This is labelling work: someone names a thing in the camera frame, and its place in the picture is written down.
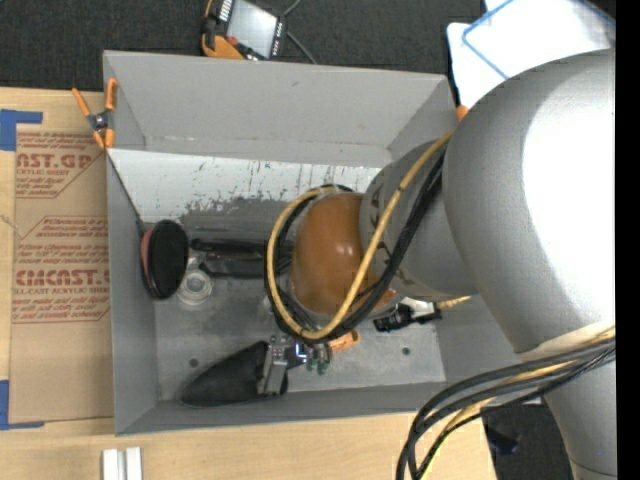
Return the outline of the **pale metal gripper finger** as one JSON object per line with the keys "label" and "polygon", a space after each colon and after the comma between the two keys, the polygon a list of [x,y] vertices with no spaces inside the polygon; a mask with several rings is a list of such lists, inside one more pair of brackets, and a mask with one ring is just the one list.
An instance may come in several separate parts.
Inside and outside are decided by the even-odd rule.
{"label": "pale metal gripper finger", "polygon": [[274,395],[276,393],[275,377],[273,370],[273,352],[272,347],[268,345],[265,349],[265,356],[262,365],[260,378],[257,382],[257,392],[260,395]]}
{"label": "pale metal gripper finger", "polygon": [[287,347],[274,349],[274,392],[278,395],[286,391],[283,387],[288,370]]}

